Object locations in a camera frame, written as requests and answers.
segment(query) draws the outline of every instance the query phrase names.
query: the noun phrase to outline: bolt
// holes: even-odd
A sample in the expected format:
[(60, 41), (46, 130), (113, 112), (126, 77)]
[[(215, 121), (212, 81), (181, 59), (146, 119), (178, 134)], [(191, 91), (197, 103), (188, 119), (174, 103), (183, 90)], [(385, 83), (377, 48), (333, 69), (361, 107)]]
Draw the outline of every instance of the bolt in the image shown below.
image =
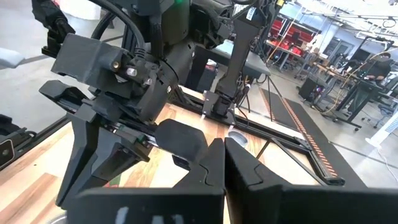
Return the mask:
[(119, 62), (113, 62), (113, 67), (114, 68), (119, 68), (119, 66), (120, 66)]
[(133, 69), (133, 68), (128, 68), (126, 70), (127, 75), (131, 76), (131, 77), (135, 77), (137, 76), (137, 70)]
[(152, 84), (152, 79), (148, 78), (148, 80), (145, 81), (145, 85), (150, 85)]

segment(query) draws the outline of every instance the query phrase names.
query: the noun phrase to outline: cable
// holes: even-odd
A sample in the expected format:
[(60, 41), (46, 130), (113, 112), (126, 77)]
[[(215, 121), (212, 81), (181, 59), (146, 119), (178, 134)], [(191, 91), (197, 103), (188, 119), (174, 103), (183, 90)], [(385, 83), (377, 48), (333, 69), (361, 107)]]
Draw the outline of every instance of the cable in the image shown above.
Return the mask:
[[(394, 22), (394, 24), (393, 25), (390, 25), (390, 26), (386, 26), (386, 22), (388, 22), (388, 21), (392, 21), (392, 22)], [(385, 19), (384, 21), (383, 21), (383, 27), (384, 28), (393, 28), (394, 26), (396, 26), (397, 25), (397, 21), (395, 20), (395, 19)]]
[(388, 171), (392, 174), (392, 176), (394, 177), (394, 179), (398, 183), (398, 179), (397, 179), (396, 175), (390, 169), (390, 166), (388, 165), (388, 162), (387, 162), (387, 158), (381, 154), (380, 149), (381, 148), (379, 148), (379, 147), (377, 148), (377, 153), (379, 153), (379, 156), (384, 159), (384, 162), (386, 163), (386, 167), (387, 167)]
[(30, 135), (32, 138), (36, 137), (37, 133), (34, 131), (26, 131), (26, 134)]
[[(326, 32), (325, 32), (325, 34), (327, 34), (328, 32), (329, 32), (329, 30), (330, 30), (330, 27), (331, 27), (331, 25), (332, 25), (332, 21), (330, 21), (330, 24), (329, 24), (329, 27), (328, 27), (328, 30), (326, 30)], [(323, 38), (322, 38), (322, 41), (321, 41), (321, 44), (319, 45), (319, 48), (322, 46), (322, 44), (323, 44), (323, 41), (325, 41), (325, 36), (323, 36)]]
[[(222, 95), (219, 95), (219, 96), (221, 98), (225, 99), (225, 100), (228, 100), (230, 103), (233, 104), (233, 102), (230, 99), (228, 99), (227, 97), (222, 96)], [(250, 123), (249, 118), (246, 116), (246, 114), (239, 107), (237, 107), (237, 109), (243, 114), (243, 116), (246, 118), (246, 121), (248, 121), (248, 123), (246, 124), (246, 127), (248, 127), (249, 123)], [(235, 120), (235, 124), (238, 125), (238, 122), (236, 122), (235, 111), (232, 111), (231, 109), (228, 109), (228, 112), (230, 112), (232, 114), (232, 117)]]
[(245, 0), (245, 1), (232, 0), (232, 2), (235, 3), (235, 4), (241, 4), (241, 5), (245, 6), (245, 5), (256, 3), (256, 0)]
[(246, 121), (248, 121), (248, 123), (246, 124), (246, 127), (245, 127), (245, 128), (247, 128), (249, 126), (249, 124), (250, 124), (249, 118), (246, 116), (246, 114), (240, 108), (237, 108), (237, 109), (243, 114), (243, 116), (246, 118)]
[(249, 95), (246, 94), (246, 101), (248, 102), (248, 111), (250, 113), (250, 101), (249, 101)]
[(102, 8), (108, 10), (109, 12), (115, 14), (120, 20), (122, 20), (126, 26), (133, 32), (137, 39), (137, 45), (139, 49), (143, 49), (145, 46), (144, 36), (142, 36), (141, 31), (138, 29), (136, 24), (117, 6), (106, 1), (106, 0), (89, 0)]
[(112, 22), (112, 20), (116, 16), (111, 12), (108, 11), (105, 16), (100, 20), (98, 25), (95, 27), (95, 30), (93, 31), (93, 34), (91, 35), (92, 39), (100, 40), (102, 35), (104, 34), (106, 28), (109, 26), (109, 24)]
[(266, 76), (266, 77), (264, 78), (264, 81), (259, 82), (259, 80), (257, 80), (256, 84), (262, 85), (262, 84), (264, 84), (264, 83), (267, 81), (267, 75), (266, 75), (266, 74), (264, 74), (264, 75)]
[(280, 44), (284, 41), (285, 37), (287, 36), (287, 33), (289, 32), (290, 28), (292, 27), (294, 21), (296, 20), (297, 16), (300, 14), (301, 10), (303, 9), (303, 6), (301, 6), (301, 8), (298, 10), (298, 12), (296, 13), (293, 21), (290, 23), (289, 27), (287, 28), (284, 36), (282, 37), (282, 39), (279, 41), (278, 45), (275, 47), (274, 51), (272, 51), (272, 53), (269, 55), (267, 62), (269, 61), (269, 59), (273, 56), (273, 54), (275, 53), (275, 51), (279, 48)]
[[(398, 49), (398, 48), (390, 49), (390, 50), (387, 50), (387, 51), (385, 51), (385, 52), (380, 52), (380, 53), (374, 55), (373, 57), (371, 57), (370, 59), (366, 60), (365, 63), (363, 63), (361, 66), (359, 66), (359, 68), (357, 68), (357, 69), (356, 69), (355, 71), (353, 71), (352, 73), (351, 73), (351, 72), (348, 72), (348, 77), (347, 77), (347, 79), (344, 81), (344, 83), (342, 84), (341, 87), (343, 88), (343, 87), (347, 84), (349, 78), (351, 78), (351, 76), (353, 76), (354, 73), (356, 73), (359, 69), (361, 69), (364, 65), (366, 65), (370, 60), (372, 60), (373, 58), (379, 56), (380, 54), (383, 54), (383, 53), (386, 53), (386, 52), (392, 52), (392, 51), (395, 50), (395, 49)], [(333, 110), (333, 109), (336, 107), (337, 102), (338, 102), (338, 100), (339, 100), (339, 98), (340, 98), (340, 93), (341, 93), (342, 88), (341, 88), (340, 91), (337, 93), (337, 98), (336, 98), (335, 104), (334, 104), (330, 109), (328, 109), (327, 111), (325, 111), (324, 113), (329, 113), (331, 110)]]

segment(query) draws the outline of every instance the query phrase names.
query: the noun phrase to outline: small black box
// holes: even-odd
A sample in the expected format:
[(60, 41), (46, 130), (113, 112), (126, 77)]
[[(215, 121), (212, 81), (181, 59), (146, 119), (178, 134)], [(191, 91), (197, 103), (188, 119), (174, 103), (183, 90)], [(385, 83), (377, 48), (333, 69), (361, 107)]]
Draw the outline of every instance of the small black box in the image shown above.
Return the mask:
[(306, 101), (312, 102), (325, 89), (327, 84), (321, 78), (309, 75), (298, 94)]

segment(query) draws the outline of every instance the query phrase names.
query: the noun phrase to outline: wooden table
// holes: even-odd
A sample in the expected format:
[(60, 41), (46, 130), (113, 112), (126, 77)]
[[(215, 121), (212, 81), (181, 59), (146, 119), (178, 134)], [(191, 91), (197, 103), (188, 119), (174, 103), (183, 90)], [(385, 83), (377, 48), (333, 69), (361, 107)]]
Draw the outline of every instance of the wooden table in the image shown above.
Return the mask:
[(273, 47), (273, 48), (277, 48), (277, 50), (281, 50), (282, 52), (287, 53), (287, 55), (285, 55), (285, 57), (284, 57), (282, 63), (281, 63), (280, 66), (279, 66), (279, 70), (282, 70), (282, 68), (283, 68), (283, 66), (285, 65), (285, 63), (286, 63), (287, 58), (289, 57), (289, 55), (293, 55), (294, 57), (299, 58), (299, 60), (302, 59), (302, 56), (301, 56), (301, 55), (296, 54), (296, 53), (292, 52), (291, 50), (287, 50), (287, 49), (284, 49), (284, 48), (282, 48), (282, 47), (278, 47), (277, 45), (273, 44), (273, 43), (272, 43), (271, 41), (269, 41), (269, 40), (266, 41), (266, 44), (267, 44), (267, 45), (270, 45), (270, 46)]
[[(319, 63), (314, 62), (314, 65), (317, 66), (317, 68), (319, 68), (320, 70), (326, 72), (327, 75), (331, 75), (334, 78), (337, 78), (341, 81), (345, 81), (347, 77), (342, 76), (339, 72), (335, 71), (334, 69), (330, 68), (330, 67), (325, 67), (323, 65), (320, 65)], [(349, 78), (353, 79), (353, 80), (358, 80), (359, 78), (357, 78), (356, 76), (350, 76)]]
[[(249, 119), (265, 122), (274, 129), (286, 129), (256, 114), (248, 116)], [(201, 129), (208, 144), (214, 138), (224, 138), (228, 133), (229, 127), (206, 118), (201, 119), (199, 114), (175, 105), (167, 104), (156, 122), (167, 118)], [(285, 133), (301, 135), (289, 129), (286, 129)], [(266, 141), (247, 133), (244, 135), (249, 141), (246, 150), (257, 155)], [(45, 223), (63, 212), (55, 206), (54, 200), (68, 164), (72, 145), (73, 130), (69, 123), (0, 172), (0, 223)], [(294, 151), (291, 153), (312, 169), (304, 155)], [(168, 152), (153, 148), (149, 157), (148, 163), (140, 162), (125, 171), (119, 186), (173, 187), (187, 173), (174, 165)], [(269, 144), (260, 161), (290, 183), (318, 185), (311, 175), (273, 143)], [(229, 223), (226, 207), (224, 222)]]

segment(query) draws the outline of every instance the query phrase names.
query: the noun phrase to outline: ceiling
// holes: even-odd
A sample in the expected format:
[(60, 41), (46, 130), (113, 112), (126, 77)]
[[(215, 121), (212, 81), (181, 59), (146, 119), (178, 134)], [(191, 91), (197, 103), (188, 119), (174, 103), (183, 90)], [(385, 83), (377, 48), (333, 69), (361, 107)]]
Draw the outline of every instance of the ceiling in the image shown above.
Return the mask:
[[(398, 16), (398, 5), (390, 6), (389, 0), (296, 0), (296, 2), (306, 7), (309, 11), (324, 14)], [(391, 35), (398, 35), (398, 25), (394, 21), (388, 21), (384, 24), (386, 26), (383, 26), (385, 21), (383, 19), (365, 20), (347, 17), (340, 17), (338, 19), (345, 22), (346, 26), (351, 26), (359, 30), (368, 30), (370, 34), (380, 35), (387, 39), (391, 39)]]

